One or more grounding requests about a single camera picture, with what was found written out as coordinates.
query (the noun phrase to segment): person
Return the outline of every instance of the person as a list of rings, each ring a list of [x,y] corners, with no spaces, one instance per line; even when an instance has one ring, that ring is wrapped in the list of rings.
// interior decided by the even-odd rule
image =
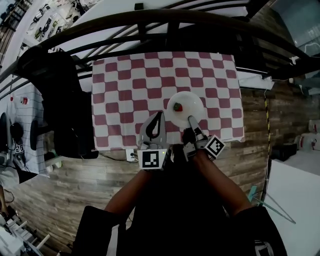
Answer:
[[[10,189],[18,184],[24,183],[27,180],[37,176],[36,173],[23,171],[19,166],[12,161],[7,165],[0,165],[0,201],[1,201],[1,214],[4,217],[9,217],[10,213],[6,205],[5,190]]]
[[[164,171],[140,170],[104,210],[85,207],[71,255],[287,255],[267,210],[204,150],[188,162],[173,152]]]

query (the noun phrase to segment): red and white checkered cloth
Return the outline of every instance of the red and white checkered cloth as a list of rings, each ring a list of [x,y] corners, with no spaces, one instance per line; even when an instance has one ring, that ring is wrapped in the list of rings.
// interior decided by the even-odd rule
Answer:
[[[141,125],[167,108],[177,92],[198,95],[207,135],[244,138],[243,108],[234,58],[207,52],[163,51],[97,60],[92,70],[92,119],[97,150],[137,148]],[[167,142],[181,143],[183,130],[165,122]]]

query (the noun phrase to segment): cable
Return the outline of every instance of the cable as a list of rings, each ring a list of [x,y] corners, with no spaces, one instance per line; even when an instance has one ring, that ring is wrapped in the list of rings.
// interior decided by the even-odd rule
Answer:
[[[287,81],[287,80],[289,80],[289,79],[286,79],[286,80],[280,80],[280,79],[273,79],[273,78],[272,78],[272,81]]]
[[[268,128],[268,157],[266,162],[266,172],[265,172],[265,191],[268,189],[269,185],[269,155],[270,155],[270,145],[271,145],[271,130],[270,130],[270,120],[269,120],[269,108],[268,108],[268,101],[266,97],[266,91],[264,92],[264,106],[265,106],[265,114],[266,114],[266,122],[267,122],[267,128]]]
[[[24,168],[25,168],[29,173],[31,173],[31,171],[29,170],[29,168],[27,167],[26,164],[24,164]]]
[[[10,194],[12,195],[12,197],[13,197],[12,201],[5,201],[5,202],[6,202],[7,204],[12,203],[12,202],[15,200],[15,196],[14,196],[14,194],[13,194],[11,191],[8,191],[8,190],[6,190],[6,189],[4,189],[4,191],[6,191],[6,192],[10,193]]]
[[[138,159],[136,159],[136,158],[135,158],[136,162],[130,162],[130,161],[126,160],[126,159],[116,159],[116,158],[113,158],[113,157],[111,157],[111,156],[108,156],[108,155],[102,154],[102,153],[100,153],[100,152],[99,152],[99,155],[101,155],[101,156],[103,156],[103,157],[105,157],[105,158],[108,158],[108,159],[114,160],[114,161],[128,162],[129,164],[136,164],[136,163],[138,163],[138,162],[139,162],[139,161],[138,161]]]
[[[17,168],[15,168],[15,167],[13,167],[13,166],[11,166],[11,165],[4,165],[4,164],[0,164],[0,166],[2,166],[2,167],[11,167],[11,168],[13,168],[13,169],[17,169]]]
[[[304,46],[304,53],[307,52],[307,46],[314,46],[314,45],[320,47],[320,45],[319,45],[317,42],[312,42],[312,43],[306,44],[306,45]]]
[[[16,150],[16,145],[17,145],[17,143],[14,143],[14,148],[13,148],[13,149],[10,149],[8,146],[6,146],[6,147],[7,147],[7,149],[10,150],[10,151],[15,151],[15,150]]]

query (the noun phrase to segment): black metal bar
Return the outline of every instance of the black metal bar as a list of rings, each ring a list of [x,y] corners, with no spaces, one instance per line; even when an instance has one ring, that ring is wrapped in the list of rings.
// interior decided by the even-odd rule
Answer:
[[[17,15],[18,18],[20,18],[19,21],[21,21],[22,16],[21,16],[19,13],[17,13],[16,11],[14,11],[14,12],[12,12],[12,16],[13,16],[13,14]]]
[[[251,19],[268,2],[269,2],[269,0],[250,0],[250,2],[248,2],[247,6],[246,6],[246,10],[248,12],[247,17],[249,19]]]
[[[144,10],[144,3],[143,2],[139,2],[139,3],[136,3],[134,5],[134,10],[135,11],[140,11],[140,10]],[[139,35],[145,35],[147,33],[147,30],[146,30],[146,23],[138,23],[137,26],[138,26],[138,32],[139,32]]]
[[[238,1],[238,0],[211,0],[211,1],[206,1],[206,2],[196,3],[193,5],[181,8],[181,9],[190,10],[190,9],[194,9],[194,8],[201,7],[201,6],[208,6],[208,5],[220,4],[220,3],[232,2],[232,1]]]
[[[13,62],[6,70],[4,70],[1,74],[0,74],[0,84],[11,74],[13,74],[16,69],[18,67],[18,60],[16,60],[15,62]]]
[[[227,0],[215,0],[215,1],[205,2],[205,3],[199,3],[199,4],[195,4],[195,5],[191,5],[191,6],[187,6],[187,7],[185,7],[185,8],[182,8],[182,10],[189,10],[189,9],[192,9],[194,6],[202,6],[202,5],[206,5],[206,3],[211,3],[211,2],[223,3],[223,2],[227,2]],[[211,8],[208,8],[208,9],[199,9],[199,10],[197,10],[197,11],[199,11],[199,12],[203,12],[203,11],[213,11],[213,10],[218,10],[218,9],[223,9],[223,8],[228,8],[228,7],[238,7],[238,6],[241,6],[241,7],[242,7],[242,6],[245,6],[245,4],[244,4],[244,3],[233,4],[232,6],[229,6],[229,5],[221,5],[221,6],[211,7]],[[155,29],[155,28],[157,28],[157,27],[160,27],[160,26],[162,26],[162,25],[164,25],[164,24],[166,24],[166,22],[152,25],[152,26],[150,26],[150,27],[147,27],[147,28],[146,28],[146,31],[150,31],[150,30]],[[137,27],[137,28],[134,28],[134,29],[126,32],[126,33],[123,35],[123,37],[124,37],[124,36],[127,36],[127,35],[130,35],[130,34],[136,32],[136,31],[138,31],[138,30],[139,30],[138,27]],[[118,43],[118,45],[114,45],[113,47],[111,47],[110,49],[108,49],[108,50],[106,51],[106,53],[114,50],[115,48],[119,47],[120,45],[123,45],[123,43]],[[108,47],[110,47],[110,46],[111,46],[111,45],[107,45],[106,47],[100,49],[95,55],[98,55],[98,54],[104,52],[104,51],[105,51]],[[86,58],[86,57],[90,56],[94,51],[91,51],[89,54],[87,54],[87,55],[84,56],[84,57]]]
[[[224,9],[224,8],[244,7],[244,6],[246,6],[246,5],[247,5],[246,3],[234,3],[234,4],[226,4],[226,5],[213,6],[213,7],[209,7],[209,8],[197,10],[197,11],[210,12],[210,11],[219,10],[219,9]]]
[[[18,4],[18,7],[19,7],[24,13],[27,12],[27,10],[26,10],[25,8],[23,8],[21,4]]]
[[[320,58],[308,57],[298,59],[295,65],[287,64],[275,69],[264,75],[262,78],[272,77],[273,79],[287,80],[289,78],[298,77],[317,70],[320,70]]]
[[[179,22],[169,22],[166,33],[167,33],[167,38],[165,41],[165,46],[170,47],[174,46],[177,44],[179,40],[177,40],[177,37],[179,37]]]
[[[155,29],[157,27],[160,27],[160,26],[162,26],[164,24],[165,23],[158,23],[158,24],[151,25],[151,26],[146,28],[146,31],[153,30],[153,29]],[[136,32],[136,31],[138,31],[137,27],[132,29],[132,30],[130,30],[130,31],[128,31],[128,32],[126,32],[125,34],[123,34],[123,37],[126,37],[126,36],[132,34],[133,32]],[[114,50],[115,48],[117,48],[117,47],[119,47],[120,45],[123,45],[123,44],[124,44],[123,42],[120,42],[120,43],[117,43],[114,46],[112,46],[112,44],[106,45],[105,47],[103,47],[102,49],[97,51],[97,53],[95,55],[98,55],[98,54],[100,54],[100,53],[102,53],[104,51],[105,51],[105,53],[109,53],[110,51]]]
[[[18,89],[20,89],[21,87],[23,87],[23,86],[25,86],[25,85],[27,85],[27,84],[29,84],[29,83],[30,83],[29,81],[25,81],[25,82],[19,84],[18,86],[14,87],[12,90],[10,90],[10,91],[8,91],[7,93],[5,93],[4,95],[2,95],[2,96],[0,97],[0,101],[1,101],[4,97],[6,97],[6,96],[8,96],[9,94],[13,93],[15,90],[18,90]]]
[[[18,23],[21,21],[21,19],[18,19],[17,17],[15,17],[13,14],[11,14],[10,16],[11,18],[13,18],[15,21],[17,21]]]
[[[13,32],[16,32],[16,30],[15,30],[12,26],[10,26],[9,24],[7,25],[7,28],[9,28],[10,30],[12,30]]]
[[[68,50],[66,53],[72,55],[76,54],[78,52],[82,52],[85,50],[89,50],[95,47],[101,47],[101,46],[106,46],[106,45],[113,45],[116,43],[125,43],[125,42],[130,42],[130,41],[139,41],[141,39],[143,40],[153,40],[153,39],[161,39],[165,38],[167,36],[166,33],[157,33],[157,34],[144,34],[144,35],[129,35],[129,36],[124,36],[124,37],[116,37],[112,39],[107,39],[99,42],[94,42],[90,43],[84,46],[80,46],[78,48]]]
[[[82,59],[76,60],[74,62],[74,64],[79,65],[82,63],[101,60],[101,59],[105,59],[105,58],[109,58],[109,57],[118,57],[118,56],[123,56],[123,55],[141,54],[141,53],[149,53],[149,52],[150,51],[141,52],[141,50],[137,50],[137,49],[118,50],[118,51],[107,52],[107,53],[103,53],[103,54],[99,54],[99,55],[94,55],[94,56],[87,57],[87,58],[82,58]]]
[[[294,45],[261,27],[203,11],[182,9],[151,9],[117,13],[105,17],[89,20],[56,34],[40,43],[44,49],[51,49],[72,39],[115,27],[122,27],[137,23],[193,23],[214,25],[220,28],[233,29],[238,32],[249,33],[251,36],[273,43],[300,58],[308,55]]]
[[[184,5],[184,4],[188,4],[188,3],[191,3],[191,2],[194,2],[194,1],[197,1],[197,0],[182,0],[182,1],[179,1],[179,2],[175,2],[175,3],[169,4],[169,5],[167,5],[167,6],[163,7],[163,8],[164,8],[164,9],[170,9],[170,8],[174,8],[174,7],[177,7],[177,6],[180,6],[180,5]],[[118,36],[118,35],[121,34],[122,32],[124,32],[124,31],[132,28],[133,26],[134,26],[134,25],[127,25],[127,26],[119,29],[117,32],[113,33],[113,34],[110,35],[108,38],[106,38],[106,40],[112,39],[112,38]],[[84,56],[84,58],[89,57],[89,56],[90,56],[91,54],[93,54],[96,50],[98,50],[98,47],[95,48],[95,49],[93,49],[93,50],[91,50],[88,54],[86,54],[86,55]]]
[[[80,79],[85,79],[85,78],[90,78],[90,77],[92,77],[92,73],[80,75],[80,76],[78,76],[78,79],[80,80]]]
[[[92,66],[87,66],[87,67],[79,68],[76,70],[78,74],[83,72],[90,72],[90,71],[92,71]]]
[[[21,77],[17,76],[15,79],[12,79],[8,84],[6,84],[3,88],[0,89],[0,93],[2,93],[5,89],[7,89],[9,86],[13,85],[15,82],[20,80]]]

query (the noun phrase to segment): floor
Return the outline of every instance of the floor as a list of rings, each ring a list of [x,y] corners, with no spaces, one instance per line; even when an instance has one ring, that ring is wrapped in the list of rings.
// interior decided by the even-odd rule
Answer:
[[[261,24],[269,26],[268,20],[261,21]],[[253,185],[257,185],[261,192],[268,157],[264,92],[241,89],[241,94],[245,142],[227,143],[215,163],[246,193]],[[300,89],[290,87],[285,81],[276,82],[266,96],[273,145],[293,141],[296,135],[308,130],[310,119],[320,119],[319,98],[304,97]],[[106,154],[125,158],[124,151]],[[69,252],[67,244],[72,245],[75,239],[84,207],[104,208],[113,194],[138,170],[137,164],[102,156],[93,160],[68,159],[63,161],[62,168],[50,173],[50,178],[38,175],[14,188],[15,200],[11,205],[41,238],[51,235],[47,242],[49,246]]]

